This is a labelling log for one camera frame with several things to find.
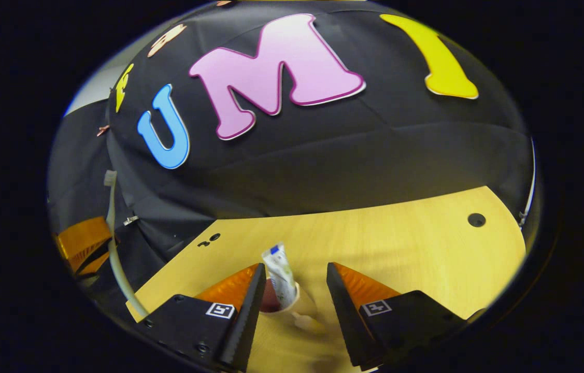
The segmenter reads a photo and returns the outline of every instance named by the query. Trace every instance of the black background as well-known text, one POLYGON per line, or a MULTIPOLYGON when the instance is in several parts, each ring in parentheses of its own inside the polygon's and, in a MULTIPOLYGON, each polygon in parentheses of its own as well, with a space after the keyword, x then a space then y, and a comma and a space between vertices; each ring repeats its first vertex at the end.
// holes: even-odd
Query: black background
MULTIPOLYGON (((46 227, 45 172, 55 128, 83 81, 196 4, 0 2, 0 371, 183 371, 69 281, 46 227)), ((564 229, 526 298, 435 363, 443 371, 584 371, 584 3, 391 6, 500 78, 534 133, 546 177, 565 191, 564 229)))

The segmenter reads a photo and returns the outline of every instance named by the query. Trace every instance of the blue letter u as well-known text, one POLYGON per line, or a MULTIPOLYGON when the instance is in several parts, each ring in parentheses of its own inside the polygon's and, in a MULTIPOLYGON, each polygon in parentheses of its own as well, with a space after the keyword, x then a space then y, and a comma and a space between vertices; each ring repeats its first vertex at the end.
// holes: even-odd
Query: blue letter u
POLYGON ((137 131, 142 137, 154 155, 154 158, 161 164, 162 167, 174 169, 182 165, 188 158, 190 152, 190 139, 188 139, 188 131, 181 120, 178 111, 174 107, 172 98, 169 94, 172 92, 172 85, 167 84, 156 94, 152 102, 154 109, 161 111, 163 120, 168 125, 172 133, 174 144, 171 148, 166 148, 161 143, 161 139, 156 134, 154 126, 151 125, 151 113, 145 111, 137 123, 137 131))

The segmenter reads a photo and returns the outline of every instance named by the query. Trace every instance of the light wood surface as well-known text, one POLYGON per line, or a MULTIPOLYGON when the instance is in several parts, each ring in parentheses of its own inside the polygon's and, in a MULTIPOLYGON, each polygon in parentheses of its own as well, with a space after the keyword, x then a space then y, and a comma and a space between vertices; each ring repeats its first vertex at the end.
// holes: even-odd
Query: light wood surface
MULTIPOLYGON (((339 262, 406 293, 422 290, 467 319, 493 302, 524 259, 515 218, 486 186, 394 205, 290 217, 216 220, 136 292, 149 312, 176 293, 194 296, 256 262, 279 241, 294 278, 329 333, 313 337, 260 314, 249 373, 360 371, 352 367, 326 285, 339 262), (473 227, 478 212, 486 224, 473 227), (213 234, 220 238, 197 247, 213 234)), ((126 303, 136 321, 141 318, 126 303)))

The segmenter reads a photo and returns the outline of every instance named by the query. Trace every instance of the white cable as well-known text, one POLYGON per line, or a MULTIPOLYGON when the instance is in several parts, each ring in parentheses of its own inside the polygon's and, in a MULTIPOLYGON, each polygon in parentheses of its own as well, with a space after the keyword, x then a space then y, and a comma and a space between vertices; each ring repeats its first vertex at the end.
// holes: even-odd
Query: white cable
POLYGON ((526 208, 524 209, 524 213, 522 213, 521 220, 520 220, 520 229, 526 222, 526 216, 529 214, 529 209, 531 209, 531 200, 534 198, 534 189, 536 189, 536 149, 534 148, 534 139, 531 139, 531 151, 534 160, 534 173, 531 177, 531 189, 529 191, 529 198, 526 200, 526 208))
POLYGON ((107 209, 107 226, 110 228, 110 234, 112 239, 107 243, 107 248, 110 251, 110 265, 112 267, 112 273, 114 273, 117 279, 117 284, 123 293, 124 297, 131 302, 135 311, 137 311, 140 316, 146 317, 149 312, 142 306, 139 300, 135 297, 133 288, 126 278, 123 268, 121 267, 121 262, 119 262, 119 255, 117 253, 117 244, 115 243, 115 186, 117 184, 117 172, 113 170, 107 170, 105 172, 105 179, 103 184, 106 187, 110 187, 110 205, 107 209))

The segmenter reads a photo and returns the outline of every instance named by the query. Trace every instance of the letter m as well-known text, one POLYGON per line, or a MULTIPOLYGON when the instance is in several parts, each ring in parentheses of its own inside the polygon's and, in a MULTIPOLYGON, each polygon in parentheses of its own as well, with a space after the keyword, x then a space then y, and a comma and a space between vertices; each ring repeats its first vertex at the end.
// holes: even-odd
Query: letter m
POLYGON ((254 113, 239 106, 234 92, 270 116, 280 113, 283 65, 294 80, 290 99, 297 105, 323 104, 365 89, 363 77, 346 69, 314 20, 311 14, 276 19, 263 26, 255 57, 220 47, 190 68, 216 110, 220 139, 234 139, 255 123, 254 113))

